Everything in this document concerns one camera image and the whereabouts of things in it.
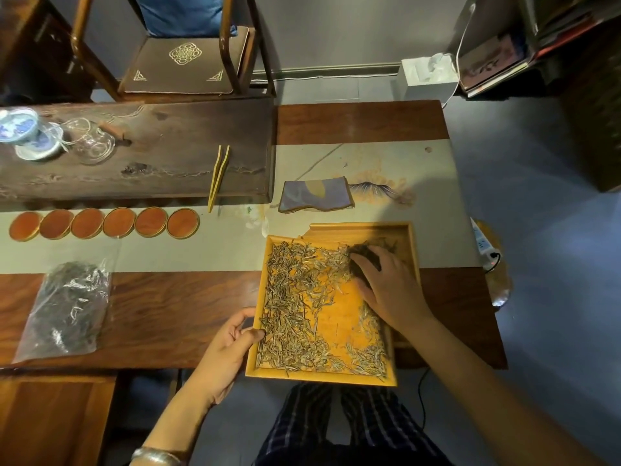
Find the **person's left hand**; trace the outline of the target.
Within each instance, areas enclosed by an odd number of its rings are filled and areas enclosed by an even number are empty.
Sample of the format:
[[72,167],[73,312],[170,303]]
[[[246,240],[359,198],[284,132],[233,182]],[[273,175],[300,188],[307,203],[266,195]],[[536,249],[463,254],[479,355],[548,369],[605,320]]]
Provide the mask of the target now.
[[219,404],[229,393],[251,347],[240,347],[243,329],[253,327],[254,307],[245,307],[228,319],[214,335],[189,383],[208,406]]

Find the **person's right hand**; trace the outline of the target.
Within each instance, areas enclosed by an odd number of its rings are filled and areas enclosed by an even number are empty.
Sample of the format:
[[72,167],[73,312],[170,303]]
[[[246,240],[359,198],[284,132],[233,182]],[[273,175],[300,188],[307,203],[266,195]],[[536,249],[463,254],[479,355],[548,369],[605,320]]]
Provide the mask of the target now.
[[361,297],[392,329],[412,340],[423,323],[434,320],[422,288],[394,254],[374,245],[369,251],[379,258],[380,270],[364,255],[350,254],[364,275],[354,279]]

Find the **dark tea leaf clump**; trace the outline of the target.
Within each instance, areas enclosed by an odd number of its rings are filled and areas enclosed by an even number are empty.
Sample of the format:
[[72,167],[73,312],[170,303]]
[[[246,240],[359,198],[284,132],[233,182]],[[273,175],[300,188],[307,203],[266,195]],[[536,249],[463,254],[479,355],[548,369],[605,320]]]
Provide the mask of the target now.
[[381,271],[381,260],[379,256],[370,249],[369,243],[359,243],[356,245],[352,245],[347,248],[346,255],[348,257],[348,267],[352,276],[360,279],[362,282],[366,284],[366,287],[371,289],[371,285],[368,281],[368,278],[365,276],[363,269],[352,259],[352,255],[359,255],[366,258],[377,271]]

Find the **person's left forearm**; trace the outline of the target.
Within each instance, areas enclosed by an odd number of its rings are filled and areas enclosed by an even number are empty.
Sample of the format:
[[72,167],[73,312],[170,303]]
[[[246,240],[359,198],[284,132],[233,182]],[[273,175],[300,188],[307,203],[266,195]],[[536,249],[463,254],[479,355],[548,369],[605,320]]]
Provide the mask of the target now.
[[175,394],[128,466],[187,466],[212,406],[188,381]]

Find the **person's right forearm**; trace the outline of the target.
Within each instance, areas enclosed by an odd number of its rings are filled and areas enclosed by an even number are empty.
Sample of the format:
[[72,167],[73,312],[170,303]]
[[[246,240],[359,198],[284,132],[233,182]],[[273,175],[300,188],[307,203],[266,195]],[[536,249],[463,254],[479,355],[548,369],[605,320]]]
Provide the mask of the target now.
[[501,466],[606,466],[434,317],[396,328],[469,414]]

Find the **grey painted table runner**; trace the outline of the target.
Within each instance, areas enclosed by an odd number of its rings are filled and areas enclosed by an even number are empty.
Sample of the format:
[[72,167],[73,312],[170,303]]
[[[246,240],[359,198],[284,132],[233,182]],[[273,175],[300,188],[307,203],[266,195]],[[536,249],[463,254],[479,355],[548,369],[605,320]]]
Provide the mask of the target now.
[[[346,177],[355,206],[339,211],[278,212],[285,181]],[[110,259],[116,272],[217,272],[261,268],[268,235],[298,237],[311,224],[411,222],[420,268],[479,266],[450,140],[279,145],[271,204],[196,207],[196,233],[82,240],[9,237],[17,212],[0,213],[0,274],[47,273],[67,261]]]

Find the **folded grey-blue tea cloth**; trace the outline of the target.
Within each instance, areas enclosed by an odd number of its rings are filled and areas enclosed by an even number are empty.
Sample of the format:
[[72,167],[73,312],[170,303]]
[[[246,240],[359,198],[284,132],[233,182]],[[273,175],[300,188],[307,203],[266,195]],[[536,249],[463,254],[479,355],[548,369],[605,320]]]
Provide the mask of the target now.
[[338,211],[355,207],[344,176],[306,181],[285,181],[278,212],[290,214],[302,210]]

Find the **person's plaid trouser legs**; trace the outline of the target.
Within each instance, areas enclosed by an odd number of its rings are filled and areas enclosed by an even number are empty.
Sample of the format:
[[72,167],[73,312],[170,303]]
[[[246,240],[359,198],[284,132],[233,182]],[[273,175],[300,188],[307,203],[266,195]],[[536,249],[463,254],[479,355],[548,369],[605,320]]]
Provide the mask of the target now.
[[348,444],[327,438],[334,387],[296,384],[252,466],[454,466],[386,387],[343,384]]

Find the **white power strip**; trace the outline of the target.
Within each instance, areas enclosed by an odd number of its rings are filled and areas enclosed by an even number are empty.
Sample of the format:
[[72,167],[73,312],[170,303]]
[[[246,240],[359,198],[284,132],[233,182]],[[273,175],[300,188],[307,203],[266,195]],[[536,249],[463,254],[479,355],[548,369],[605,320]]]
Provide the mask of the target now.
[[470,217],[473,234],[476,239],[479,259],[485,274],[491,273],[502,261],[502,252],[485,236],[475,219]]

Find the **bamboo tea tongs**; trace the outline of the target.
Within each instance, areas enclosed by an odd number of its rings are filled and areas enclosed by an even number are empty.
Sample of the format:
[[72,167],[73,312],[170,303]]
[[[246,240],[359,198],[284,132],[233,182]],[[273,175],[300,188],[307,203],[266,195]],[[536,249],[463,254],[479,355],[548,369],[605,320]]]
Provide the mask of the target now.
[[209,189],[207,212],[211,213],[215,205],[215,200],[221,187],[221,182],[226,171],[226,167],[229,161],[230,146],[218,148],[217,157],[213,166],[211,187]]

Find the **white tissue box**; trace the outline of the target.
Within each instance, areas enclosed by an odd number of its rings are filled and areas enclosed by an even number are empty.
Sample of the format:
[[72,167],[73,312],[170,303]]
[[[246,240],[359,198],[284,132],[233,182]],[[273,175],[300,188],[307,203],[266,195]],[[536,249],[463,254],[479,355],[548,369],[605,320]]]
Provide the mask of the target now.
[[457,91],[459,80],[451,54],[403,59],[394,83],[394,99],[446,104]]

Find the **dark wooden tea board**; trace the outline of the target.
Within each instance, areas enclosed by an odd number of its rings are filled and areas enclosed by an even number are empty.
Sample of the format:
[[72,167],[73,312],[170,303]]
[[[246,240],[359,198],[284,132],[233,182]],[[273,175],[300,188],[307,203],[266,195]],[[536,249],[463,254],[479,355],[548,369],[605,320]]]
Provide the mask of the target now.
[[206,204],[219,147],[230,151],[216,204],[266,204],[273,198],[276,107],[270,97],[34,109],[58,124],[87,118],[118,141],[98,164],[83,164],[63,150],[49,161],[24,161],[13,147],[0,145],[0,211]]

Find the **wooden bench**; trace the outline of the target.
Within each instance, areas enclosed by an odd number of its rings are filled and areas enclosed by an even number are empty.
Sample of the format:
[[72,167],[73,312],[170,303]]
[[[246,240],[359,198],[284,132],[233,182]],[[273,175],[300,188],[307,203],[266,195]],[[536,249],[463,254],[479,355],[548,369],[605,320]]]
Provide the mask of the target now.
[[0,466],[98,466],[116,373],[0,370]]

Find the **stack of books and magazines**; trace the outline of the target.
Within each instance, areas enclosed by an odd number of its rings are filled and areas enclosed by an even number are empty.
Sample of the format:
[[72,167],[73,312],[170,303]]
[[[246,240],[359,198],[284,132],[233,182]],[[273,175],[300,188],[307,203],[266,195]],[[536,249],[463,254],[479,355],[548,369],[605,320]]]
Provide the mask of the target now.
[[621,16],[621,0],[517,0],[522,20],[468,53],[457,54],[468,99],[517,76],[604,22]]

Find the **dark wooden side cabinet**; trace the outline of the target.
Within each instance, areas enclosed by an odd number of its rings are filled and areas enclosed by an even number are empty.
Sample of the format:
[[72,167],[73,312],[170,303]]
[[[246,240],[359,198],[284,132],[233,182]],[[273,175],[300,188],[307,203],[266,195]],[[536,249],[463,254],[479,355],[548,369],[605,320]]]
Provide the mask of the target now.
[[599,191],[621,192],[621,15],[568,53],[560,101],[581,164]]

